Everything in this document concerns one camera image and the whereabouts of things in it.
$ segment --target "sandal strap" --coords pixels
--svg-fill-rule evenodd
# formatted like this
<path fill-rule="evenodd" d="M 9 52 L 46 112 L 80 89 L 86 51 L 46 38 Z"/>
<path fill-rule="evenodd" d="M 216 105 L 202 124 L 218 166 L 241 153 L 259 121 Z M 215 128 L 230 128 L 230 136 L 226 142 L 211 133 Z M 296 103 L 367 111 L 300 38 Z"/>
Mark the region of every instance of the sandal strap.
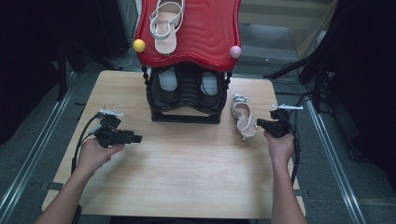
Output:
<path fill-rule="evenodd" d="M 174 18 L 172 18 L 172 20 L 170 20 L 167 24 L 167 31 L 164 35 L 157 35 L 156 32 L 156 28 L 157 28 L 157 22 L 158 22 L 158 12 L 161 9 L 161 7 L 164 7 L 166 5 L 169 4 L 173 4 L 176 5 L 180 8 L 180 11 L 176 14 L 176 16 Z M 152 37 L 154 37 L 155 39 L 159 39 L 159 40 L 165 40 L 166 38 L 168 38 L 170 32 L 171 32 L 171 24 L 174 24 L 175 26 L 178 25 L 178 27 L 176 27 L 175 32 L 180 28 L 180 24 L 183 21 L 183 7 L 177 3 L 174 2 L 166 2 L 163 3 L 162 5 L 158 6 L 155 11 L 153 13 L 151 13 L 149 15 L 149 19 L 150 19 L 150 32 Z"/>
<path fill-rule="evenodd" d="M 236 94 L 236 95 L 233 97 L 233 101 L 236 102 L 236 103 L 238 103 L 238 102 L 247 103 L 247 102 L 248 102 L 248 99 L 247 99 L 244 95 Z"/>
<path fill-rule="evenodd" d="M 245 131 L 249 128 L 250 125 L 253 125 L 254 127 L 254 132 L 252 134 L 245 134 L 243 130 L 239 130 L 239 133 L 241 134 L 241 141 L 245 142 L 247 140 L 247 138 L 254 136 L 254 134 L 257 131 L 257 125 L 254 122 L 254 119 L 251 120 L 251 123 L 248 124 L 247 128 L 245 129 Z"/>
<path fill-rule="evenodd" d="M 241 117 L 239 117 L 238 121 L 236 122 L 236 127 L 239 129 L 239 131 L 241 131 L 241 132 L 246 131 L 250 127 L 251 123 L 253 123 L 253 126 L 257 129 L 257 125 L 253 119 L 253 113 L 251 112 L 250 105 L 247 103 L 247 101 L 237 101 L 237 103 L 235 105 L 238 105 L 238 104 L 246 105 L 248 107 L 248 110 L 250 111 L 250 114 L 248 117 L 249 122 L 247 123 L 247 125 L 245 127 L 242 127 L 242 128 L 239 127 L 239 124 L 240 124 L 240 122 L 242 122 L 242 120 L 245 118 L 245 116 L 243 114 L 240 114 Z"/>

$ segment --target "black shoe rack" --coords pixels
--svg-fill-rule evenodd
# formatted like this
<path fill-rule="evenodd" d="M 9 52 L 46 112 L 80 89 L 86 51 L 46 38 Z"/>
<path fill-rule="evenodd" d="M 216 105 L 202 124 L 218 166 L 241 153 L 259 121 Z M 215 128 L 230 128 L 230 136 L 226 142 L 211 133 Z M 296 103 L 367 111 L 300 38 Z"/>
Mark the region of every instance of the black shoe rack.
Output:
<path fill-rule="evenodd" d="M 177 88 L 165 91 L 160 85 L 159 75 L 165 67 L 151 67 L 150 74 L 146 66 L 142 67 L 145 79 L 151 119 L 162 122 L 210 123 L 219 124 L 222 109 L 227 101 L 229 72 L 207 70 L 196 63 L 183 62 L 173 64 L 177 77 Z M 217 77 L 217 94 L 209 95 L 201 88 L 202 73 L 209 71 Z M 189 106 L 205 116 L 173 115 L 170 112 L 182 106 Z"/>

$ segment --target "beige sandal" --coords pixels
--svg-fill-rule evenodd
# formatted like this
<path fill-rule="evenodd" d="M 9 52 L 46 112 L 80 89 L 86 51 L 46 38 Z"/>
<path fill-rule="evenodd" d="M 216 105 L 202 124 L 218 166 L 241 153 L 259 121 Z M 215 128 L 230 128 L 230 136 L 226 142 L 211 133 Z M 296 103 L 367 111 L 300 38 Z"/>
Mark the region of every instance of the beige sandal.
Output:
<path fill-rule="evenodd" d="M 184 1 L 159 0 L 157 8 L 149 16 L 155 49 L 164 55 L 169 55 L 176 49 L 176 32 L 183 22 Z"/>
<path fill-rule="evenodd" d="M 241 140 L 245 142 L 247 138 L 254 136 L 257 126 L 253 120 L 253 113 L 248 105 L 248 99 L 241 94 L 236 94 L 233 97 L 231 112 L 238 119 L 236 127 L 242 136 Z"/>

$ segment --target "tripod leg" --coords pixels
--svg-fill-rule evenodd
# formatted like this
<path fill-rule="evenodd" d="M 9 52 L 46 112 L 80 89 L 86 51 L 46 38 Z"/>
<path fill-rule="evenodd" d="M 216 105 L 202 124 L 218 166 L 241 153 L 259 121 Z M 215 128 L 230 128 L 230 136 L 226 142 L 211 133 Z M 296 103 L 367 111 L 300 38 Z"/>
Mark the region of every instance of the tripod leg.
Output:
<path fill-rule="evenodd" d="M 305 65 L 305 64 L 306 64 L 306 60 L 307 60 L 307 58 L 303 58 L 303 59 L 301 59 L 300 61 L 298 61 L 298 62 L 296 62 L 296 63 L 293 63 L 293 64 L 291 64 L 291 65 L 288 65 L 288 66 L 286 66 L 285 68 L 283 68 L 283 69 L 281 69 L 281 70 L 279 70 L 279 71 L 277 71 L 277 72 L 275 72 L 275 73 L 273 73 L 273 74 L 264 75 L 263 77 L 264 77 L 264 78 L 277 78 L 277 77 L 281 77 L 281 76 L 286 75 L 287 73 L 291 72 L 292 70 L 295 70 L 295 69 L 297 69 L 297 68 L 299 68 L 299 67 Z"/>
<path fill-rule="evenodd" d="M 324 66 L 321 64 L 318 68 L 317 75 L 315 77 L 315 87 L 314 87 L 314 92 L 313 92 L 313 99 L 312 103 L 314 105 L 314 108 L 317 110 L 317 113 L 320 113 L 320 90 L 323 85 L 323 78 L 326 76 L 326 72 L 324 71 Z"/>
<path fill-rule="evenodd" d="M 63 42 L 64 46 L 64 56 L 66 57 L 67 61 L 70 63 L 73 71 L 75 72 L 84 72 L 85 63 L 77 53 L 75 49 L 71 46 L 71 44 L 67 41 Z"/>
<path fill-rule="evenodd" d="M 309 64 L 300 73 L 300 75 L 298 76 L 298 80 L 300 81 L 301 84 L 307 84 L 317 71 L 318 70 L 316 66 L 312 66 Z"/>
<path fill-rule="evenodd" d="M 60 101 L 67 91 L 66 80 L 66 58 L 64 56 L 64 46 L 61 45 L 58 51 L 58 78 L 59 78 L 59 92 L 58 101 Z"/>

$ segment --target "cable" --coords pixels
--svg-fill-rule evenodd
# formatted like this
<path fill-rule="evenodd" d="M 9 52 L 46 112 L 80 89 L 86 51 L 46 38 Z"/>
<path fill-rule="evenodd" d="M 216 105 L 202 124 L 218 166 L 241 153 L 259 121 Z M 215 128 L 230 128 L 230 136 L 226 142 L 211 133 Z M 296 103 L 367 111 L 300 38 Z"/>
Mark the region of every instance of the cable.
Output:
<path fill-rule="evenodd" d="M 291 184 L 294 184 L 295 177 L 297 176 L 297 170 L 300 167 L 300 135 L 297 131 L 297 129 L 290 123 L 290 121 L 283 116 L 282 114 L 278 113 L 280 117 L 285 120 L 289 126 L 290 126 L 290 131 L 291 134 L 294 136 L 293 144 L 294 144 L 294 165 L 293 165 L 293 170 L 291 171 Z"/>
<path fill-rule="evenodd" d="M 125 24 L 128 24 L 128 19 L 129 19 L 129 5 L 131 4 L 132 0 L 128 1 L 128 6 L 126 7 L 126 15 L 125 15 Z"/>
<path fill-rule="evenodd" d="M 75 155 L 72 159 L 72 174 L 76 169 L 77 166 L 77 157 L 78 157 L 78 152 L 79 152 L 79 148 L 81 147 L 82 142 L 84 142 L 84 140 L 90 136 L 91 134 L 89 134 L 88 136 L 86 136 L 85 138 L 83 138 L 85 132 L 87 131 L 88 127 L 90 126 L 90 124 L 92 123 L 92 121 L 94 119 L 99 119 L 100 117 L 102 117 L 101 113 L 97 113 L 95 116 L 93 116 L 92 118 L 90 118 L 90 120 L 88 121 L 88 123 L 85 125 L 81 135 L 79 136 L 78 142 L 77 142 L 77 146 L 76 146 L 76 150 L 75 150 Z"/>
<path fill-rule="evenodd" d="M 132 54 L 131 54 L 131 49 L 132 48 L 129 48 L 128 49 L 128 55 L 129 55 L 129 62 L 127 63 L 127 64 L 125 64 L 125 65 L 122 65 L 122 64 L 118 64 L 118 63 L 115 63 L 114 61 L 112 61 L 111 59 L 108 59 L 111 63 L 114 63 L 116 66 L 118 66 L 118 67 L 126 67 L 126 66 L 128 66 L 129 64 L 131 64 L 132 63 Z"/>

